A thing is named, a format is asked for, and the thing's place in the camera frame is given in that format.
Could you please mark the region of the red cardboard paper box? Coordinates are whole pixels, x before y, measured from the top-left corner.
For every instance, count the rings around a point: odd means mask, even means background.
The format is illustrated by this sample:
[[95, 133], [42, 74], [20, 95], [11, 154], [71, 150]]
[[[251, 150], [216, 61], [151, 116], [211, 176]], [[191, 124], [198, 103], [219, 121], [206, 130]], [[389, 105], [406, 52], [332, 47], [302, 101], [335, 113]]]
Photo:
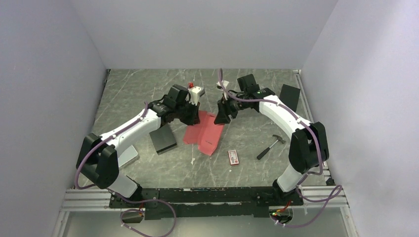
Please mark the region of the red cardboard paper box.
[[199, 124], [186, 127], [183, 142], [197, 144], [201, 153], [211, 156], [218, 147], [224, 125], [215, 124], [215, 115], [207, 111], [199, 111], [199, 119]]

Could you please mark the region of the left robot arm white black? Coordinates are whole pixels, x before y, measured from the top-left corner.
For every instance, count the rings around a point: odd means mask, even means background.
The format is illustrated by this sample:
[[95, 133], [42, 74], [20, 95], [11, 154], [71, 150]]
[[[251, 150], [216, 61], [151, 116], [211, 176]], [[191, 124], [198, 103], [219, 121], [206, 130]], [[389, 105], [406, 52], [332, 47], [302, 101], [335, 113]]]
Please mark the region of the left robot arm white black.
[[198, 124], [200, 98], [204, 93], [200, 86], [186, 88], [175, 84], [161, 99], [145, 103], [138, 115], [119, 127], [101, 135], [88, 134], [76, 163], [75, 188], [83, 189], [79, 177], [84, 175], [93, 187], [119, 194], [129, 207], [138, 206], [143, 200], [142, 187], [120, 172], [119, 157], [138, 139], [175, 119], [185, 125]]

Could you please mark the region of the black box near left arm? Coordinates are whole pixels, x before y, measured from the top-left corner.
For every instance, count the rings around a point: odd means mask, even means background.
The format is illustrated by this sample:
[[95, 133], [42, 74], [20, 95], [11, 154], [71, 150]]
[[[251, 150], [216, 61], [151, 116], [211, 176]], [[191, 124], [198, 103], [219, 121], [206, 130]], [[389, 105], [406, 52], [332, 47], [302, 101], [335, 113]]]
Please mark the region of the black box near left arm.
[[177, 146], [177, 141], [169, 124], [150, 132], [150, 138], [158, 155], [161, 155]]

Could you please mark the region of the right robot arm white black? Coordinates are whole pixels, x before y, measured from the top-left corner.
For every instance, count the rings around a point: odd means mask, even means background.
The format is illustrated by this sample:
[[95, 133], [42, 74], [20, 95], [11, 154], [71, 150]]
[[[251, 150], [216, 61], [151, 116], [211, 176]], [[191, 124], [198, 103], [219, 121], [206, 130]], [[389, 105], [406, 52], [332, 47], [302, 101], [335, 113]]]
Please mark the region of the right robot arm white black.
[[284, 205], [292, 197], [291, 192], [307, 175], [321, 175], [323, 162], [329, 158], [325, 127], [299, 116], [281, 101], [269, 88], [260, 88], [252, 74], [237, 79], [240, 91], [226, 88], [223, 71], [218, 71], [217, 88], [223, 96], [217, 102], [215, 124], [228, 124], [239, 111], [254, 109], [273, 121], [290, 139], [289, 165], [273, 182], [272, 198]]

